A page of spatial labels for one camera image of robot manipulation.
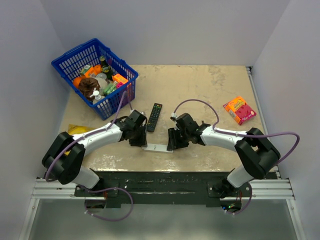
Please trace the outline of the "white air conditioner remote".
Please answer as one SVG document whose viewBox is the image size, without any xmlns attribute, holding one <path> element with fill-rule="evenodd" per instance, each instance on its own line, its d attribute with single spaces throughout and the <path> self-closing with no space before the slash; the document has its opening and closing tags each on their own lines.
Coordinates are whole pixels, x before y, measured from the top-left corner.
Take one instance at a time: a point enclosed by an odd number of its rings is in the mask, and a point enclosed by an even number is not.
<svg viewBox="0 0 320 240">
<path fill-rule="evenodd" d="M 154 143 L 148 143 L 147 146 L 142 147 L 145 151 L 150 152 L 159 152 L 159 153 L 173 153 L 173 150 L 168 150 L 168 146 L 164 144 L 154 144 Z"/>
</svg>

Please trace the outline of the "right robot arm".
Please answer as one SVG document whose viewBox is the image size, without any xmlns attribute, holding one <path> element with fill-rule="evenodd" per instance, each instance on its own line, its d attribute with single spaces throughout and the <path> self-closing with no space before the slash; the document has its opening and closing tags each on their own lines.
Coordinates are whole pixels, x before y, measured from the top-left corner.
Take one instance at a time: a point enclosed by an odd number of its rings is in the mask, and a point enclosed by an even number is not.
<svg viewBox="0 0 320 240">
<path fill-rule="evenodd" d="M 251 180 L 262 180 L 280 160 L 279 151 L 258 128 L 237 132 L 207 123 L 199 125 L 188 113 L 179 116 L 172 113 L 170 119 L 175 122 L 175 127 L 168 129 L 168 151 L 186 148 L 193 143 L 238 154 L 242 165 L 212 187 L 220 198 L 235 196 Z"/>
</svg>

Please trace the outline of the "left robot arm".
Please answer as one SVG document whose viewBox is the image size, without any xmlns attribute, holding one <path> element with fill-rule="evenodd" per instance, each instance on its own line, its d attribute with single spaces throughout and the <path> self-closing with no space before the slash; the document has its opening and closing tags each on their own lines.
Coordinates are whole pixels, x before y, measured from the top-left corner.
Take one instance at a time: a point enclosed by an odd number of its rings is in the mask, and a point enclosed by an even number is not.
<svg viewBox="0 0 320 240">
<path fill-rule="evenodd" d="M 59 133 L 41 161 L 46 168 L 45 179 L 62 185 L 75 183 L 92 196 L 99 196 L 104 190 L 102 178 L 83 166 L 84 158 L 94 150 L 122 141 L 129 141 L 132 147 L 146 147 L 147 122 L 144 114 L 132 110 L 128 116 L 85 133 Z"/>
</svg>

